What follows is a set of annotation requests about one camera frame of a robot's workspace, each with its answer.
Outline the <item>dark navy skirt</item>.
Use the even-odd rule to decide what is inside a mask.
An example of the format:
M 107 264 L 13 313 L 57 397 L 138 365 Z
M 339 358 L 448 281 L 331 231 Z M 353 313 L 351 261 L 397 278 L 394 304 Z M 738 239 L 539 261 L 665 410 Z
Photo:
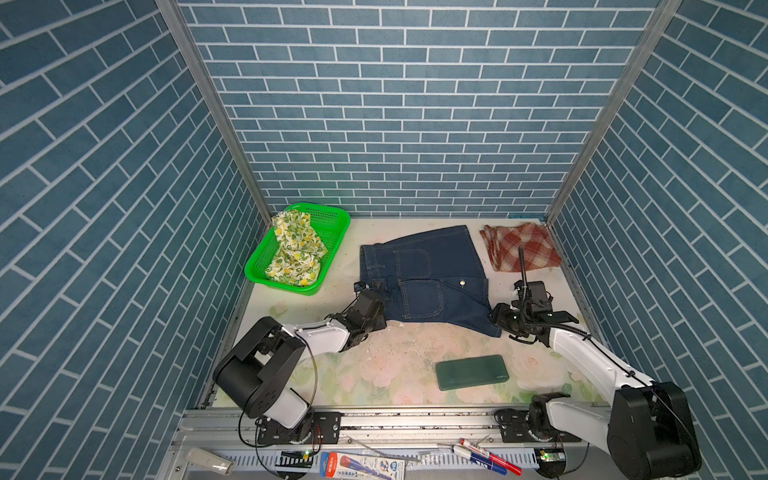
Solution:
M 489 319 L 489 281 L 465 225 L 361 246 L 360 280 L 383 297 L 388 320 L 501 336 Z

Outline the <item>red plaid skirt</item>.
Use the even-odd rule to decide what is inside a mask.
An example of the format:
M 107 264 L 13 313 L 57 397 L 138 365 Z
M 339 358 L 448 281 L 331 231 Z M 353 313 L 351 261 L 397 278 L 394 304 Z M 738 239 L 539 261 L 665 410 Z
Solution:
M 480 231 L 491 267 L 497 272 L 556 268 L 562 263 L 545 226 L 524 223 L 515 227 L 485 225 Z

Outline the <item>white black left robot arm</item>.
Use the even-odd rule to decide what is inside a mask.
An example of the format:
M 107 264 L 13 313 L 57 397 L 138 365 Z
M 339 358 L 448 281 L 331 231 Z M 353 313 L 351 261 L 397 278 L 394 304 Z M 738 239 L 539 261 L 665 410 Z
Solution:
M 386 326 L 383 299 L 370 289 L 320 323 L 283 325 L 263 317 L 223 356 L 212 379 L 247 417 L 295 429 L 307 421 L 311 407 L 287 387 L 298 364 L 354 348 Z

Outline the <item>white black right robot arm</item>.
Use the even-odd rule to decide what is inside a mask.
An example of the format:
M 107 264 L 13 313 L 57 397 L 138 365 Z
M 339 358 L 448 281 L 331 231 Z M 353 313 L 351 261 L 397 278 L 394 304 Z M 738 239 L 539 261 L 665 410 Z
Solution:
M 562 434 L 578 437 L 610 455 L 628 479 L 684 477 L 702 466 L 686 394 L 621 360 L 577 319 L 552 307 L 543 282 L 519 280 L 518 298 L 497 304 L 493 325 L 514 341 L 540 343 L 569 361 L 599 391 L 604 407 L 588 407 L 565 393 L 536 395 L 527 414 L 530 435 L 540 442 Z

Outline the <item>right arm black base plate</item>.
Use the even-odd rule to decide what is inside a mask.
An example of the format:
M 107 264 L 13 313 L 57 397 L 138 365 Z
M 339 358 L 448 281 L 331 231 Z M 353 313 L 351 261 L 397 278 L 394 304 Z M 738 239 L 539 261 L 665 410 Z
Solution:
M 562 431 L 535 433 L 529 425 L 527 411 L 503 408 L 493 413 L 503 443 L 578 443 L 581 439 Z

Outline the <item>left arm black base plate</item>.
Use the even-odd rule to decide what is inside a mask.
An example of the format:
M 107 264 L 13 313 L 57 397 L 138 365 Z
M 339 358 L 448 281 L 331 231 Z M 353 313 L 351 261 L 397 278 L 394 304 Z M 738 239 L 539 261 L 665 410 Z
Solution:
M 260 420 L 260 446 L 288 445 L 296 443 L 335 445 L 341 430 L 342 414 L 338 411 L 310 409 L 299 423 L 288 428 L 276 420 L 264 417 Z

